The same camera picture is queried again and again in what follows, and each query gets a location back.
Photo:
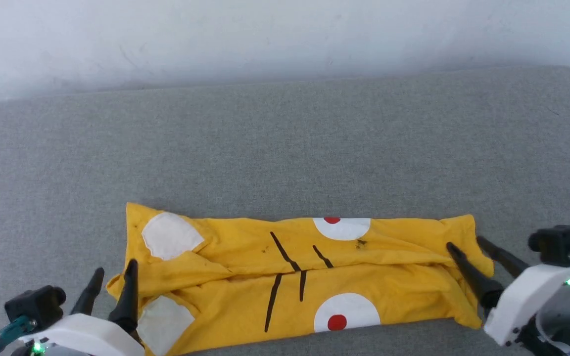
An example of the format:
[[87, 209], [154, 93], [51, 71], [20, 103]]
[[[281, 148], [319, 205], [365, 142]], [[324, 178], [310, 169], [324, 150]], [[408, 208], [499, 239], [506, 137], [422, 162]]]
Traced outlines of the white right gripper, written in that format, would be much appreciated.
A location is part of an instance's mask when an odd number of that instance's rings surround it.
[[514, 343], [533, 317], [532, 324], [540, 335], [548, 338], [548, 329], [570, 321], [570, 267], [531, 266], [512, 253], [476, 237], [479, 247], [498, 262], [511, 277], [516, 278], [504, 289], [469, 262], [466, 253], [452, 242], [446, 248], [476, 295], [483, 309], [491, 309], [484, 331], [501, 347]]

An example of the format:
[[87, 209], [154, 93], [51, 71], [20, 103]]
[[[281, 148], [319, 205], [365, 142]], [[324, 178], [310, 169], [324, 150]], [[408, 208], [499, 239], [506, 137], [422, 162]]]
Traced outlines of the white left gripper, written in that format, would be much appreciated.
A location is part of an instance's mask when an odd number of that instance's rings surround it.
[[139, 264], [129, 260], [123, 273], [124, 286], [108, 320], [92, 317], [95, 300], [104, 279], [104, 268], [95, 269], [70, 315], [45, 330], [27, 334], [19, 341], [48, 343], [93, 356], [144, 356], [144, 347], [128, 333], [138, 326]]

